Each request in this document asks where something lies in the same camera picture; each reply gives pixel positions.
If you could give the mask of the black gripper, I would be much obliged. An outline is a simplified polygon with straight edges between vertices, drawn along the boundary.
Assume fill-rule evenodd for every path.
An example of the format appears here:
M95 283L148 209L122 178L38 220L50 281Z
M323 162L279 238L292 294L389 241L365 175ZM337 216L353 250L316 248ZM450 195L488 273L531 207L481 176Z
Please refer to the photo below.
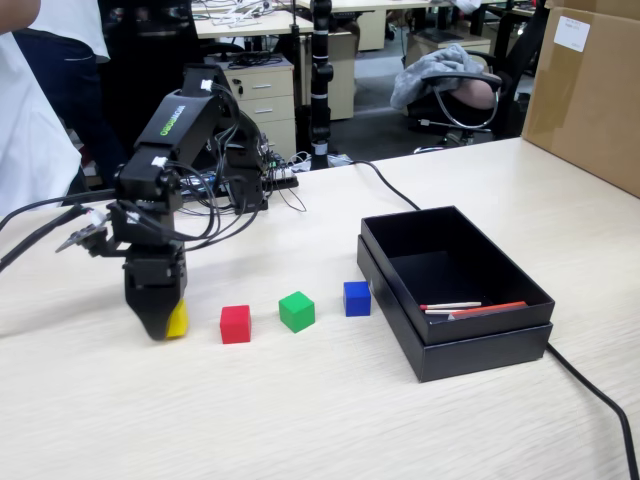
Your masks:
M129 245L125 270L133 284L125 286L126 302L152 340L183 337L187 333L184 242L168 232L172 214L154 218L135 207L125 201L108 205L113 240Z

